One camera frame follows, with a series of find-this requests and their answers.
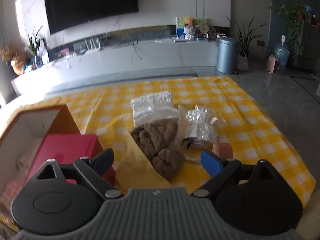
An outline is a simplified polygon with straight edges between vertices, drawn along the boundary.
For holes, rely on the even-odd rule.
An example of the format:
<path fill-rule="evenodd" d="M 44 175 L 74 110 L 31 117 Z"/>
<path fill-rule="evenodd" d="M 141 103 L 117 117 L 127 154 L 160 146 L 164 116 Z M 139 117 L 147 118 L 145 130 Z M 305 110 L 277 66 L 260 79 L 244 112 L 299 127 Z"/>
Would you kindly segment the white marble tv console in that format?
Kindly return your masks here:
<path fill-rule="evenodd" d="M 118 81 L 127 72 L 159 75 L 159 69 L 215 66 L 215 42 L 138 41 L 99 52 L 56 60 L 12 80 L 18 95 L 52 93 Z"/>

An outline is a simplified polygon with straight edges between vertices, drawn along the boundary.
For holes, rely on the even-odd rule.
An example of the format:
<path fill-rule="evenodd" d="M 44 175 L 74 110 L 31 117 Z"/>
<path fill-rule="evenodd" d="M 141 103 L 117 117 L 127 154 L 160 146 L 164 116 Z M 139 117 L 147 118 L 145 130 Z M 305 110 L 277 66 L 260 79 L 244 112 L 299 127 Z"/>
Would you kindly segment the tall leafy floor plant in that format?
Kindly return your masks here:
<path fill-rule="evenodd" d="M 240 50 L 244 52 L 246 57 L 249 57 L 250 53 L 250 44 L 251 42 L 262 35 L 256 35 L 255 32 L 264 27 L 266 23 L 261 24 L 257 27 L 253 26 L 254 16 L 251 18 L 249 24 L 247 26 L 242 23 L 240 25 L 236 20 L 231 20 L 230 18 L 226 17 L 228 22 L 230 23 L 230 37 L 235 38 L 240 44 Z"/>

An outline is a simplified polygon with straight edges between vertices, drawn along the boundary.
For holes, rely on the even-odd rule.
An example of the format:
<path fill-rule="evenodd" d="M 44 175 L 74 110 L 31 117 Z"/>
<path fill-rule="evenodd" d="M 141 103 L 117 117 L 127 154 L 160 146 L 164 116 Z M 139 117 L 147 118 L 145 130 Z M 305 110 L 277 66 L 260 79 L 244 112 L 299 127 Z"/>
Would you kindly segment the white wifi router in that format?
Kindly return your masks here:
<path fill-rule="evenodd" d="M 87 47 L 85 55 L 93 54 L 101 50 L 100 40 L 98 40 L 98 44 L 95 44 L 94 39 L 92 37 L 89 37 L 88 39 L 85 39 L 85 44 Z"/>

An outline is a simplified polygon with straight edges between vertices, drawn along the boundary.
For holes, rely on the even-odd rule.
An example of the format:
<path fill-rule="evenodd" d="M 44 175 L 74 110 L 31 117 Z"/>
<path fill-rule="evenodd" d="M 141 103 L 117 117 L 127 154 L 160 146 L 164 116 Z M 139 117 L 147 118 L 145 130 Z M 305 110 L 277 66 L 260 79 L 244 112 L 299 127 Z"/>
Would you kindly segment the blue water jug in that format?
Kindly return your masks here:
<path fill-rule="evenodd" d="M 282 35 L 281 42 L 274 46 L 273 54 L 278 59 L 281 70 L 284 71 L 290 55 L 290 52 L 286 45 L 285 35 Z"/>

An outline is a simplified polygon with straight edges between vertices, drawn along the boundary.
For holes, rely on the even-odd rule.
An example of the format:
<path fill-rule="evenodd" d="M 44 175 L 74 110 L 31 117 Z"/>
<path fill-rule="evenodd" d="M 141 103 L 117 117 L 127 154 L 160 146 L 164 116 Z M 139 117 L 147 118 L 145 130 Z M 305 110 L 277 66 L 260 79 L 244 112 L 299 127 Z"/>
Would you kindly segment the white ruffled cloth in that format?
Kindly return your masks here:
<path fill-rule="evenodd" d="M 133 123 L 137 127 L 161 119 L 177 119 L 171 91 L 163 91 L 134 98 L 130 103 Z"/>

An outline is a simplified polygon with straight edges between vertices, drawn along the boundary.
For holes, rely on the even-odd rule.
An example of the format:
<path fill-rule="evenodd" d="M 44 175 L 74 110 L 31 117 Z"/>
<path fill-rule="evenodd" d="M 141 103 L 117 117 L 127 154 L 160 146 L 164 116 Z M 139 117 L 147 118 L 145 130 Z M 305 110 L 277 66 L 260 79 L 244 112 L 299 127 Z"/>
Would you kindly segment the woven basket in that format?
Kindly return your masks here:
<path fill-rule="evenodd" d="M 245 52 L 242 50 L 238 51 L 237 69 L 239 71 L 247 71 L 249 69 L 248 57 L 246 56 Z"/>

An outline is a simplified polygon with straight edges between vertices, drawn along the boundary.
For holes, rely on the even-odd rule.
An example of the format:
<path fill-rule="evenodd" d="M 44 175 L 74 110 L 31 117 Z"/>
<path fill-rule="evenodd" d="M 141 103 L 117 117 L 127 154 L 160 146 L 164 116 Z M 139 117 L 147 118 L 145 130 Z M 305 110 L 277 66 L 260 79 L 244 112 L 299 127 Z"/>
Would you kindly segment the teddy bear toy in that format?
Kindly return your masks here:
<path fill-rule="evenodd" d="M 192 17 L 184 18 L 184 38 L 186 41 L 195 41 L 196 27 Z"/>

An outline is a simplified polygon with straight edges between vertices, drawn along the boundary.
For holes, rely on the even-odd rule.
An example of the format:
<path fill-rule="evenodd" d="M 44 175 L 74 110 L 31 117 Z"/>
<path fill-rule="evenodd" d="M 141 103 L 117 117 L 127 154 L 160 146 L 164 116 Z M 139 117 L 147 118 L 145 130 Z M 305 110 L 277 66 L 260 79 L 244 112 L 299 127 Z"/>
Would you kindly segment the black wall television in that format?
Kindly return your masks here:
<path fill-rule="evenodd" d="M 44 0 L 51 34 L 86 22 L 139 12 L 138 0 Z"/>

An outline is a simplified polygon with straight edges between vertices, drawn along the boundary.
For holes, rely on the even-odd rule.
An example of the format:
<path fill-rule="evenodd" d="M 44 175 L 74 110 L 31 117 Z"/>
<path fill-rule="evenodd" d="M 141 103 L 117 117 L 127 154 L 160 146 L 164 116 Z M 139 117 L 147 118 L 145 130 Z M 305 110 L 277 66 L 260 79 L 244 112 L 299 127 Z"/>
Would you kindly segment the pink photo card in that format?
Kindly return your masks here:
<path fill-rule="evenodd" d="M 60 50 L 60 56 L 61 57 L 66 57 L 70 55 L 70 49 L 69 48 L 63 48 Z"/>

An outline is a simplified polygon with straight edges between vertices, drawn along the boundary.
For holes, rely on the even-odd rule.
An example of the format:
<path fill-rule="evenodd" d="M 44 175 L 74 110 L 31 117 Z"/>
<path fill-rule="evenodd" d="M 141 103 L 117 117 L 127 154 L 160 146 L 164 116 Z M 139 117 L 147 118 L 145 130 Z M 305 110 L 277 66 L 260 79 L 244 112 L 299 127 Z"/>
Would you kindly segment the grey metal trash can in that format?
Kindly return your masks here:
<path fill-rule="evenodd" d="M 217 39 L 217 71 L 222 74 L 233 74 L 237 68 L 238 50 L 240 42 L 232 37 Z"/>

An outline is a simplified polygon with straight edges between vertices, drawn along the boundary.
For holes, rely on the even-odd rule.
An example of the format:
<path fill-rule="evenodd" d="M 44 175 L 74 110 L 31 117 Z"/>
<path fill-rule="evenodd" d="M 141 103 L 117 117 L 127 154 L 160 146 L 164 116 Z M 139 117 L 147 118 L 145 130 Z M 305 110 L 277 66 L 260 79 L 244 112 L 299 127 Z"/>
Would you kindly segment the brown knitted plush scarf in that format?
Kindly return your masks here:
<path fill-rule="evenodd" d="M 144 123 L 135 127 L 130 134 L 154 170 L 163 178 L 170 180 L 180 171 L 185 157 L 177 142 L 178 122 L 175 119 Z"/>

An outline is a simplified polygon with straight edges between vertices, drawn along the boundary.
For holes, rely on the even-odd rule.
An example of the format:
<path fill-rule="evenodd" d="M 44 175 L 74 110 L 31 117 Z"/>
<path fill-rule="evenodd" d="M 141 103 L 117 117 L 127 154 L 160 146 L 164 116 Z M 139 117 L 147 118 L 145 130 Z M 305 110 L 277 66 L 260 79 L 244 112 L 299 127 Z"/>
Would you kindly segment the hanging green ivy plant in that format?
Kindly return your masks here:
<path fill-rule="evenodd" d="M 301 2 L 272 3 L 267 52 L 273 54 L 277 43 L 284 35 L 285 43 L 292 54 L 300 46 L 300 34 L 307 17 L 305 6 Z"/>

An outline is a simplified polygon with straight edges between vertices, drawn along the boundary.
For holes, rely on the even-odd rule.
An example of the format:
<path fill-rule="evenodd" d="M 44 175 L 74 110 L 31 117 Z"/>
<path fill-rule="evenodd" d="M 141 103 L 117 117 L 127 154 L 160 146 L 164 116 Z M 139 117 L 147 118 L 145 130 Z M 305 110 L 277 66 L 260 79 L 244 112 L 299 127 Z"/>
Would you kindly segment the pink small heater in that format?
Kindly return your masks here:
<path fill-rule="evenodd" d="M 274 55 L 271 55 L 268 58 L 266 69 L 270 74 L 277 74 L 279 71 L 279 68 L 280 68 L 279 60 Z"/>

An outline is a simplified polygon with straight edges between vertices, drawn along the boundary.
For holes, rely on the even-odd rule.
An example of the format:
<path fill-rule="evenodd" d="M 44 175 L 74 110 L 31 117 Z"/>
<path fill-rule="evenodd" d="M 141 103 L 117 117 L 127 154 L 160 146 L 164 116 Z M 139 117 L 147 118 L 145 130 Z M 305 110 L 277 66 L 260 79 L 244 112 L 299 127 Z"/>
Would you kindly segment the white crinkled plastic bag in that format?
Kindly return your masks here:
<path fill-rule="evenodd" d="M 222 115 L 213 108 L 196 105 L 185 116 L 187 127 L 184 139 L 193 139 L 199 142 L 216 143 L 219 137 L 218 128 L 227 125 Z"/>

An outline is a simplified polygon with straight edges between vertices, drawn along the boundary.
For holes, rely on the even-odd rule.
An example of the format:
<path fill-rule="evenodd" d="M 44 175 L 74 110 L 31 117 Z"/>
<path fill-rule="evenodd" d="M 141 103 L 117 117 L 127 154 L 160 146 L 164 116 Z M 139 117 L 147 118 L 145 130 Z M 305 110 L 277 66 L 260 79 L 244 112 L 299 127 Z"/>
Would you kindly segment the acorn-shaped brown ornament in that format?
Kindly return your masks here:
<path fill-rule="evenodd" d="M 23 67 L 28 63 L 28 55 L 26 53 L 16 53 L 11 59 L 11 66 L 16 75 L 20 76 L 24 73 Z"/>

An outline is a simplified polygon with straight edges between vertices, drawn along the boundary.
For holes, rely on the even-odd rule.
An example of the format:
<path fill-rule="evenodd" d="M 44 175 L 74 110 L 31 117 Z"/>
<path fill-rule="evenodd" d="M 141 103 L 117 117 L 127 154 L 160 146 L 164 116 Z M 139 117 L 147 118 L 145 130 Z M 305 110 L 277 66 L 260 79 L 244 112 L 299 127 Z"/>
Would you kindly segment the red box lid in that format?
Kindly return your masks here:
<path fill-rule="evenodd" d="M 17 159 L 23 174 L 22 184 L 26 184 L 47 159 L 55 159 L 58 164 L 69 164 L 81 157 L 95 157 L 102 151 L 95 134 L 49 134 L 36 138 Z"/>

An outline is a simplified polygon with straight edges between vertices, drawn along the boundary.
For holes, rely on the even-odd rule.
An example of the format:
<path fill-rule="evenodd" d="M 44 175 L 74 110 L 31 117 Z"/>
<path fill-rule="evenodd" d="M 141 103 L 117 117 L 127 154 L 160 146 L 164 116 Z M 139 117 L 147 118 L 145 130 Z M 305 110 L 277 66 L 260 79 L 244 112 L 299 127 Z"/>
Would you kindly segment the green plant in glass vase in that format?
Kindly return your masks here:
<path fill-rule="evenodd" d="M 42 29 L 42 26 L 39 28 L 39 30 L 35 33 L 32 32 L 31 35 L 28 35 L 28 48 L 30 50 L 31 55 L 34 57 L 34 64 L 35 67 L 38 68 L 41 63 L 41 59 L 39 57 L 39 48 L 40 48 L 40 42 L 41 42 L 41 36 L 39 35 L 40 31 Z"/>

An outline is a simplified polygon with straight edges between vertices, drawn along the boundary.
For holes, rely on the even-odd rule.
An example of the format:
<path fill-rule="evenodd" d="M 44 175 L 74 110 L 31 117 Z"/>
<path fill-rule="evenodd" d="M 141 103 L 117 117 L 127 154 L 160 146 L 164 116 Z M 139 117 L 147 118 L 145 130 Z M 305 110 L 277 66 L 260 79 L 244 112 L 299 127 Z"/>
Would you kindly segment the yellow checkered tablecloth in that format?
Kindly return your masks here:
<path fill-rule="evenodd" d="M 152 168 L 130 135 L 135 124 L 131 101 L 155 92 L 168 92 L 178 114 L 181 131 L 178 143 L 193 158 L 200 148 L 187 146 L 183 140 L 194 129 L 197 134 L 214 133 L 217 145 L 232 148 L 232 157 L 243 164 L 268 160 L 292 187 L 303 205 L 308 204 L 315 189 L 315 179 L 297 151 L 275 126 L 263 109 L 230 77 L 198 77 L 134 83 L 106 87 L 70 95 L 57 96 L 26 109 L 66 105 L 84 134 L 96 134 L 105 148 L 114 151 L 116 185 L 122 192 L 145 185 L 149 188 L 179 186 L 188 192 L 209 180 L 199 164 L 185 163 L 177 176 L 166 180 Z"/>

